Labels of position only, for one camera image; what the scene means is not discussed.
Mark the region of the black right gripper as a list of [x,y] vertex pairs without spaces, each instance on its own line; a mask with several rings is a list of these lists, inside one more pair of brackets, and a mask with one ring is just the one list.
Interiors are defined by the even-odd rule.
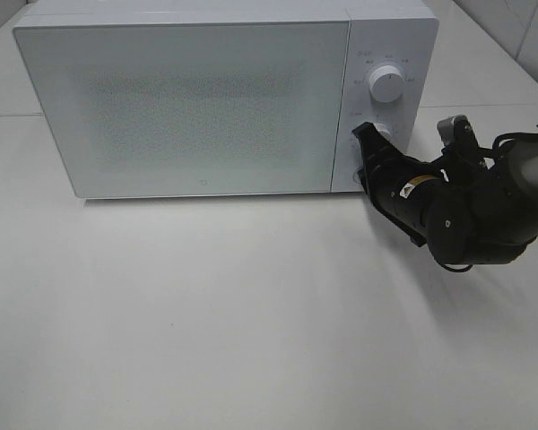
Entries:
[[421,247],[424,236],[448,232],[443,162],[405,156],[370,122],[354,128],[362,166],[358,178],[373,208]]

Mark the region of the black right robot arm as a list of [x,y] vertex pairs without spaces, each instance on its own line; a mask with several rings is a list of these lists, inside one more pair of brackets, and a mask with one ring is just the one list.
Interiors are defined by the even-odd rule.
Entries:
[[513,262],[538,237],[538,130],[479,145],[466,116],[438,122],[439,158],[400,152],[370,122],[360,182],[373,207],[449,271]]

